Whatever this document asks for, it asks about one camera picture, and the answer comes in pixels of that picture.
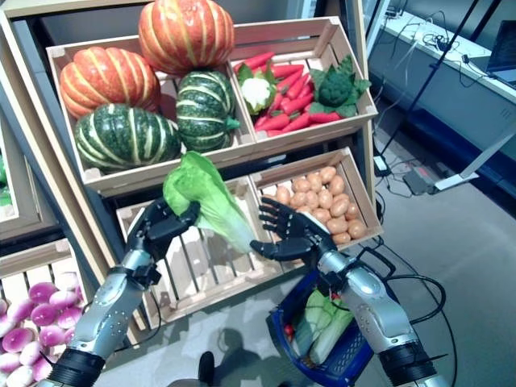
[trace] broccoli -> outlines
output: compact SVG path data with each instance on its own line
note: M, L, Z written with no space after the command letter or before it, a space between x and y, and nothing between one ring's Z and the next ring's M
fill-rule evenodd
M368 80L355 79L351 56L346 56L337 68L330 66L325 72L311 69L315 85L310 113L337 112L343 118L356 115L356 102L371 85Z
M324 106L338 107L346 102L353 90L351 78L345 74L328 72L319 87L318 101Z

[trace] red carrot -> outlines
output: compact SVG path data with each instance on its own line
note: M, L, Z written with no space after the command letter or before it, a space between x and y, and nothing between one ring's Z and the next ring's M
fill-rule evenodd
M310 125L310 115L308 113L303 113L287 125L281 132L289 133L291 131L298 131L299 129L308 127L308 125Z
M276 117L268 119L266 123L260 125L261 131L280 131L286 127L290 122L290 118L287 114L280 114Z
M305 74L297 81L295 81L293 85L290 87L289 91L287 91L287 97L289 97L291 100L299 97L299 94L301 93L301 90L309 76L309 74Z
M271 59L274 55L274 52L270 51L264 54L253 56L251 58L244 60L243 62L238 63L233 69L235 70L235 73L237 73L242 63L245 63L251 69L255 69L257 67L260 67L261 65L265 65L267 63L267 60Z
M337 112L332 111L331 113L313 113L310 114L311 123L331 123L333 121L339 121L342 119Z
M258 127L262 126L266 121L268 121L268 119L268 115L262 115L261 117L259 117L255 122L255 130L258 131Z
M285 105L289 104L289 102L290 102L290 98L287 98L287 97L282 98L280 101L280 109L284 110L283 108L285 107Z
M314 83L312 81L308 81L308 83L301 89L301 93L299 93L298 98L303 98L312 91L314 91Z
M267 114L271 114L273 111L278 110L280 108L282 100L283 96L281 95L281 93L276 92L273 103L271 103L271 106L268 107Z
M291 114L296 110L302 110L306 105L314 100L313 94L308 94L303 98L298 98L283 105L283 113Z
M289 75L287 78L277 84L277 89L280 91L280 93L285 94L290 86L299 78L301 78L302 74L303 70L298 70L294 74Z
M305 66L302 64L279 64L273 66L272 71L275 78L283 78L289 76L290 74L294 74L296 71L303 70L304 68Z
M283 131L267 131L267 137L274 137L275 135L282 135Z

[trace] potato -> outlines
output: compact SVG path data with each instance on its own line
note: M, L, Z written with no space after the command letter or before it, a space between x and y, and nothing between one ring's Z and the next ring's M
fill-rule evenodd
M331 219L330 211L324 208L316 208L312 211L312 215L322 224L326 224Z
M301 206L296 211L297 212L307 212L309 214L310 213L310 208L308 206Z
M283 185L279 185L276 191L276 198L279 203L288 206L290 204L290 191Z
M332 204L333 195L327 189L322 189L321 192L319 192L319 205L321 208L329 210Z
M339 218L333 218L326 222L326 227L330 231L330 234L342 234L347 231L346 219L341 216Z
M359 219L350 220L347 232L353 239L362 238L365 235L365 225Z
M305 179L304 177L294 180L293 184L292 184L293 192L308 192L308 191L310 191L310 188L311 188L310 182L307 179Z
M306 193L296 192L290 199L290 206L293 208L299 208L306 204Z
M318 193L323 187L323 181L318 173L309 173L306 179L310 182L310 189L315 193Z
M319 171L319 175L321 176L321 181L323 184L328 184L333 176L337 173L337 169L335 167L324 167Z
M349 200L340 199L334 200L333 204L330 207L330 214L334 218L338 218L346 213L347 208L349 207Z
M346 211L346 220L353 220L358 218L359 208L356 203L349 203Z
M345 194L345 193L339 193L337 196L334 196L333 197L333 201L336 202L340 199L347 199L349 200L349 195Z
M330 181L330 192L332 195L336 196L344 192L344 179L342 176L336 175L333 176L333 179Z
M319 196L314 191L308 191L306 193L306 205L311 210L315 210L319 207Z
M332 235L333 243L335 244L346 244L350 243L352 237L347 232L341 232L340 234Z

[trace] wooden crate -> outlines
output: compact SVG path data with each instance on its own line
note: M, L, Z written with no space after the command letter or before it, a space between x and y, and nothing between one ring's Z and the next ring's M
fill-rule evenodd
M0 153L6 168L12 205L0 206L0 240L56 224L41 188L0 111Z
M66 272L77 274L85 299L79 305L85 305L90 296L82 280L73 249L66 239L0 257L0 296L9 302L25 300L32 285L39 282L54 282L56 277ZM37 335L37 327L32 321L25 321L23 326L32 329ZM54 347L52 354L58 356L64 349L64 344Z
M251 179L255 185L255 191L260 196L263 194L275 195L278 185L283 185L288 188L292 184L293 179L305 176L311 172L317 172L327 166L337 168L337 173L344 179L344 193L349 195L350 202L357 204L360 209L359 219L362 220L366 226L366 232L362 238L352 239L350 243L339 245L339 250L343 250L381 234L383 228L369 200L364 183L362 179L360 179L360 174L349 148L254 173L251 175Z
M66 44L47 48L48 59L50 60L54 83L56 85L61 108L64 113L64 119L66 121L68 133L72 139L73 152L77 159L77 163L79 164L82 182L86 186L95 189L105 197L124 194L153 185L159 185L163 182L167 173L179 165L179 159L104 175L98 169L88 168L86 165L84 165L81 158L79 157L77 147L75 146L75 141L73 140L73 128L77 120L71 114L69 114L65 108L63 99L60 95L59 76L61 70L73 60L73 55L76 52L92 46L103 48L123 48L131 52L139 53L141 55L137 35L108 40L95 40L78 44ZM218 70L226 73L228 76L231 71L228 65L224 65ZM158 76L161 85L162 99L160 108L162 114L165 117L175 121L175 102L177 96L178 80L173 79L162 72L156 72L156 75ZM240 105L240 100L238 98L235 99L235 102L235 117L241 122L241 127L239 130L235 131L235 135L233 136L233 144L229 148L219 149L217 151L207 152L205 154L211 158L217 167L220 168L246 162L250 159L250 155L252 154L252 149L254 147L254 138L251 133L252 128L246 125L246 120L243 118L243 106Z
M270 241L270 233L263 230L258 219L258 199L249 177L228 181L227 186L247 215L255 237ZM147 204L145 202L117 211L124 237L127 237L131 224ZM164 321L171 322L299 266L299 262L279 264L266 260L254 252L241 255L232 250L222 237L191 227L172 241L165 259L158 262L162 278L152 291L159 302ZM157 310L148 293L144 304L152 327L156 327L159 321ZM139 321L138 324L144 329L143 322Z
M245 106L232 66L243 59L268 51L276 53L273 63L304 65L305 73L309 69L328 69L330 65L337 65L345 56L351 55L356 76L364 79L337 17L238 24L235 26L235 50L230 56L231 81L245 109L246 124L251 128L251 115ZM256 139L254 152L261 156L279 154L354 133L377 115L369 92L364 93L356 105L358 115L355 117L272 138L268 138L263 131L255 132L253 129Z

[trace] metal stand pole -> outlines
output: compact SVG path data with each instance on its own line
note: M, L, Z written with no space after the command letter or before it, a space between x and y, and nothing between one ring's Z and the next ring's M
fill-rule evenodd
M397 126L396 130L390 136L389 141L387 141L387 144L385 145L384 150L381 151L380 154L382 156L385 153L385 150L387 149L387 147L390 145L390 143L393 142L394 136L400 131L400 128L402 127L403 123L410 117L410 114L412 114L412 111L414 110L414 108L416 107L417 103L419 102L419 99L421 98L421 96L425 92L425 90L427 89L427 86L428 86L428 84L430 84L430 82L431 82L432 78L434 77L435 73L437 73L437 70L439 69L440 65L446 59L446 55L452 49L453 44L455 43L455 41L457 39L457 36L459 36L459 34L462 32L462 29L464 28L464 25L468 21L469 16L471 15L473 10L475 9L475 7L476 7L478 2L479 2L479 0L473 0L472 5L469 7L468 12L466 12L466 15L464 16L464 18L460 22L459 26L457 27L457 30L456 30L455 34L453 35L451 40L448 42L446 49L443 51L443 54L441 55L441 57L439 58L439 60L437 61L436 64L431 65L431 67L432 67L431 73L428 75L428 78L425 80L425 83L422 85L421 89L419 89L418 95L416 95L416 98L414 98L414 100L410 104L409 109L405 112L405 117L404 117L403 121Z

